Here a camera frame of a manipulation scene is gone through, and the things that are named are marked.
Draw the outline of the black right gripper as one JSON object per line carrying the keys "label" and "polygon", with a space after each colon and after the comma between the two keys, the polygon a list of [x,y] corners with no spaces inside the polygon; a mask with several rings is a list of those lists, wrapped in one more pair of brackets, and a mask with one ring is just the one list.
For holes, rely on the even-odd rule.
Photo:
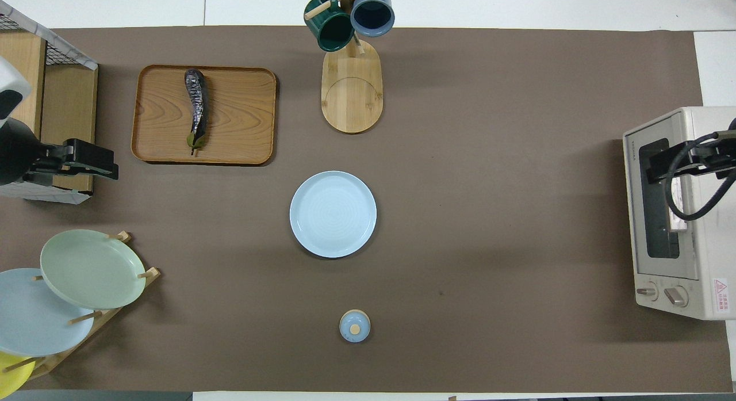
{"label": "black right gripper", "polygon": [[[649,157],[647,183],[659,184],[676,155],[685,147],[681,142]],[[678,163],[675,174],[697,177],[699,174],[724,173],[734,168],[735,142],[706,142],[695,147]]]}

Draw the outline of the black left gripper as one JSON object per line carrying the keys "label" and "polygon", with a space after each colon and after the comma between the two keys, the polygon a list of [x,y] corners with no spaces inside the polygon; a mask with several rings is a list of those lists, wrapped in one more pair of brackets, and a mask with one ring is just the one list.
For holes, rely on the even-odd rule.
{"label": "black left gripper", "polygon": [[83,141],[67,139],[63,144],[41,144],[32,154],[27,169],[32,174],[72,176],[73,172],[119,179],[119,167],[114,162],[114,152]]}

